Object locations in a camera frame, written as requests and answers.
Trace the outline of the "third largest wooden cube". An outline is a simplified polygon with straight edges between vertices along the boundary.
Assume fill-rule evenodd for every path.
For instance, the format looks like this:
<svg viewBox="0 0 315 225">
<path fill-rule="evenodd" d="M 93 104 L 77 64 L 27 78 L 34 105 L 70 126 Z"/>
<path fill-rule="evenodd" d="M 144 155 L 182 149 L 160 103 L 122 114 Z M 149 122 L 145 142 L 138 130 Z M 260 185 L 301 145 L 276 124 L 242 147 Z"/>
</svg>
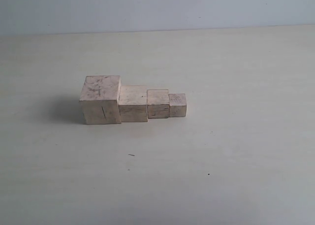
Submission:
<svg viewBox="0 0 315 225">
<path fill-rule="evenodd" d="M 166 119 L 170 114 L 168 89 L 147 90 L 147 113 L 149 119 Z"/>
</svg>

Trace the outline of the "second largest wooden cube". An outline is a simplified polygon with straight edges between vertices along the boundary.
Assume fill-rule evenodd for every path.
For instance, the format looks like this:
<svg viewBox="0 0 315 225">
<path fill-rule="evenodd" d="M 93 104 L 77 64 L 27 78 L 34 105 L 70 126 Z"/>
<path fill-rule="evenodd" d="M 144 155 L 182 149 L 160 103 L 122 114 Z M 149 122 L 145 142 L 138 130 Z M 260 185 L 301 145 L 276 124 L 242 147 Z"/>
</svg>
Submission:
<svg viewBox="0 0 315 225">
<path fill-rule="evenodd" d="M 122 122 L 147 122 L 147 87 L 121 86 L 119 111 Z"/>
</svg>

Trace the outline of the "smallest wooden cube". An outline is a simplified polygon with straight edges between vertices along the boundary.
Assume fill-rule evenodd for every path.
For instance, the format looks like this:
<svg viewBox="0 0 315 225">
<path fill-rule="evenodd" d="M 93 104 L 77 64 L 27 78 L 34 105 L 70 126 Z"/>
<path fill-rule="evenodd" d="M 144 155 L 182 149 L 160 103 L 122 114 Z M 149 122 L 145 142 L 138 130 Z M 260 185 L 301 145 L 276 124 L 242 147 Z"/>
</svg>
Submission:
<svg viewBox="0 0 315 225">
<path fill-rule="evenodd" d="M 169 94 L 169 117 L 185 117 L 187 100 L 185 94 Z"/>
</svg>

